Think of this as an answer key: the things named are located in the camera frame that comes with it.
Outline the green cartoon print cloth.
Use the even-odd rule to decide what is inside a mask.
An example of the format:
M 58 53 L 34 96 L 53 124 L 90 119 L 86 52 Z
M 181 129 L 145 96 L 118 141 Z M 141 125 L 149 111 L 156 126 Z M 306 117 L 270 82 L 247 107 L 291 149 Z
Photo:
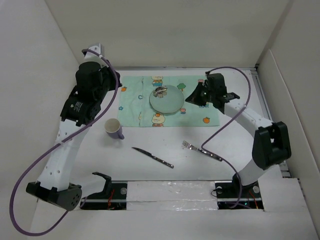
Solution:
M 219 126 L 218 111 L 206 102 L 186 102 L 203 75 L 124 76 L 117 118 L 124 127 Z

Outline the light green floral plate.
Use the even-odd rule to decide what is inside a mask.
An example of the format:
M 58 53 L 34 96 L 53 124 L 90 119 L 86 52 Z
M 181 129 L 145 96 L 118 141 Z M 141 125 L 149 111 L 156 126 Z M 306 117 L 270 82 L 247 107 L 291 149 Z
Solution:
M 184 95 L 173 85 L 157 87 L 149 96 L 151 107 L 161 114 L 173 114 L 184 105 Z

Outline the purple ceramic mug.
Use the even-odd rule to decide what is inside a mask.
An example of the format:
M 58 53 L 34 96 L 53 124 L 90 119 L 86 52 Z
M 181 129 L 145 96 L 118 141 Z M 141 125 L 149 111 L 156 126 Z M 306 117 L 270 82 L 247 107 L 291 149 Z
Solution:
M 125 139 L 123 135 L 122 125 L 116 118 L 108 119 L 104 124 L 104 130 L 112 139 Z

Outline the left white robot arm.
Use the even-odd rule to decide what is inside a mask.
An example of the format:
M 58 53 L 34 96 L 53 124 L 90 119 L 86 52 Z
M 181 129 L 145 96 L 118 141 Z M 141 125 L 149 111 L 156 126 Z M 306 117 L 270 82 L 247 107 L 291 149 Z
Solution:
M 79 65 L 76 85 L 60 113 L 56 147 L 35 182 L 27 184 L 26 192 L 66 211 L 76 208 L 83 195 L 83 186 L 70 182 L 78 150 L 88 133 L 107 92 L 121 86 L 119 73 L 98 62 Z

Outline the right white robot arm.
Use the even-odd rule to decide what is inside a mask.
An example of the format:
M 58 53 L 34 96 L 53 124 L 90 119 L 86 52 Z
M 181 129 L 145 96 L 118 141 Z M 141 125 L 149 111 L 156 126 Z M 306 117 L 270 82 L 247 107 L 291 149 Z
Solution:
M 214 108 L 236 121 L 253 137 L 252 159 L 233 177 L 231 191 L 235 196 L 243 197 L 249 192 L 249 185 L 270 167 L 292 156 L 287 125 L 260 116 L 247 107 L 236 93 L 227 92 L 222 74 L 207 75 L 207 79 L 199 82 L 185 101 L 197 106 L 212 103 Z

